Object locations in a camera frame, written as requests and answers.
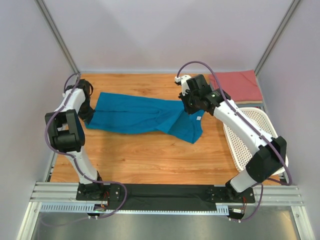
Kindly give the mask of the blue t shirt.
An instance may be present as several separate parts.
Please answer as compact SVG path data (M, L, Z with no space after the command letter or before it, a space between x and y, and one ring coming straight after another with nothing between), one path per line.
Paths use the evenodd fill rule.
M87 129L120 134L163 132L194 144L202 135L204 111L187 114L180 100L102 92Z

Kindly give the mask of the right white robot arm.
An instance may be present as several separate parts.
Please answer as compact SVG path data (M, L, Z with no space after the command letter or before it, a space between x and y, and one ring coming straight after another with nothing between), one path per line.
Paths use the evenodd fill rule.
M273 137L256 126L224 90L213 90L202 74L177 76L174 80L181 86L178 97L188 114L203 110L220 120L242 140L252 155L244 170L225 184L228 199L235 200L248 188L263 183L286 167L286 140L281 136Z

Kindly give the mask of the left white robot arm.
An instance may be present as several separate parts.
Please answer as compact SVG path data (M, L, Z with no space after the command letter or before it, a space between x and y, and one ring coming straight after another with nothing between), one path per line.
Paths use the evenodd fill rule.
M98 201L105 195L99 172L85 151L86 137L80 121L88 124L94 110L90 105L93 86L85 79L66 86L59 107L45 114L45 142L55 153L65 156L78 175L76 199Z

